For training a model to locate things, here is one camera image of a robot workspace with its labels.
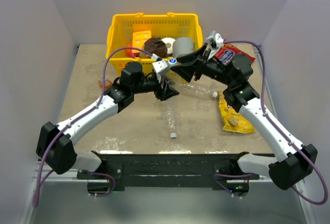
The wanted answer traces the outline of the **blue white bottle cap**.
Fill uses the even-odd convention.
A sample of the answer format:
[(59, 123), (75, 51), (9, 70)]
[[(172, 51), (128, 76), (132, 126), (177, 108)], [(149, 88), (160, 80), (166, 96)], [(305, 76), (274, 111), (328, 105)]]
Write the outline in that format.
[(173, 67), (173, 66), (177, 65), (177, 60), (175, 58), (170, 58), (168, 60), (168, 64), (170, 67)]

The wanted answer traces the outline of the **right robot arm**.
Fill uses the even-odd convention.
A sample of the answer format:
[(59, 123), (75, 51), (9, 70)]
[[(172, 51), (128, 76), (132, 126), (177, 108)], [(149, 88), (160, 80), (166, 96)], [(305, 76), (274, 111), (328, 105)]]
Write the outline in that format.
[(272, 149), (274, 157), (242, 153), (229, 168), (231, 176), (242, 179), (246, 174), (271, 178), (287, 190), (312, 173), (311, 164), (318, 151), (296, 139), (261, 102), (248, 79), (253, 74), (252, 62), (243, 54), (235, 55), (228, 64), (208, 59), (210, 49), (203, 45), (190, 54), (178, 57), (172, 71), (187, 82), (207, 76), (227, 86), (224, 98), (230, 107), (247, 119)]

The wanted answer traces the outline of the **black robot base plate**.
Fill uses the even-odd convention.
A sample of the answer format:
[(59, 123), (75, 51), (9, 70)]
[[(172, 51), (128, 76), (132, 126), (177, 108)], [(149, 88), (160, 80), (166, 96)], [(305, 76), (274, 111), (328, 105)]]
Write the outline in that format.
[(258, 175), (243, 173), (236, 163), (238, 154), (100, 154), (102, 164), (92, 175), (83, 170), (79, 180), (89, 180), (90, 193), (104, 193), (127, 187), (198, 187), (232, 193), (248, 192), (249, 180)]

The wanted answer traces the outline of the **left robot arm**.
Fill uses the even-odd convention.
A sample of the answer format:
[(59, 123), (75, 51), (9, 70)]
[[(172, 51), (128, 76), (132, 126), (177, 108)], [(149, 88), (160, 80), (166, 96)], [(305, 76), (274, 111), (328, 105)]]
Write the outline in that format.
[(145, 75), (139, 62), (127, 63), (120, 77), (90, 106), (56, 125), (44, 124), (36, 149), (40, 165), (47, 164), (59, 175), (78, 169), (88, 171), (96, 179), (103, 178), (107, 166), (101, 157), (96, 152), (78, 152), (75, 145), (98, 124), (127, 108), (136, 94), (152, 92), (160, 101), (179, 94), (166, 78), (171, 64), (161, 60), (152, 66), (153, 71)]

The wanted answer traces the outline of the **orange tea bottle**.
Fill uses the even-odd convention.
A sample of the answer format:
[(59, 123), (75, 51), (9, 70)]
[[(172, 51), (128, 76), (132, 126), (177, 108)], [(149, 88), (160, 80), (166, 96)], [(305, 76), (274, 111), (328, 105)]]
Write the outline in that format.
[(98, 79), (98, 85), (100, 89), (104, 88), (104, 90), (107, 90), (112, 86), (112, 81), (107, 76), (100, 76)]

